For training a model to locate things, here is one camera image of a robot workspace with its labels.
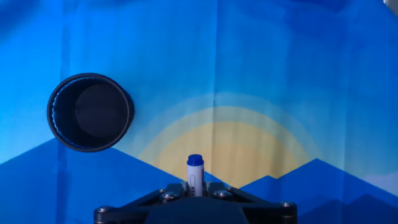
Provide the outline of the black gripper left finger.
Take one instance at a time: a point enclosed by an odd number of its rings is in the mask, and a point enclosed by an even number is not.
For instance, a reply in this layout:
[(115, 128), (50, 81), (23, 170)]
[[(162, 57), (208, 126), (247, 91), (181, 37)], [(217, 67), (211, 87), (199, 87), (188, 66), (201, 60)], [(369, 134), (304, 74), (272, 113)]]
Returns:
[(94, 223), (144, 223), (153, 208), (188, 197), (189, 189), (186, 182), (169, 184), (122, 207), (101, 206), (94, 211)]

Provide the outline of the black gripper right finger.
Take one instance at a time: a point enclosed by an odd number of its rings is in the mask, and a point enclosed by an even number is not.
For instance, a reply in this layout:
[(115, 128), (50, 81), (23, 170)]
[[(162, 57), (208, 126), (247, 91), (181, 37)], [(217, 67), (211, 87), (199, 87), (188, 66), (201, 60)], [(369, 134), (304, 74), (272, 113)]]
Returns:
[(297, 205), (290, 201), (269, 202), (222, 182), (206, 182), (206, 196), (223, 200), (238, 208), (226, 215), (239, 215), (249, 224), (297, 224)]

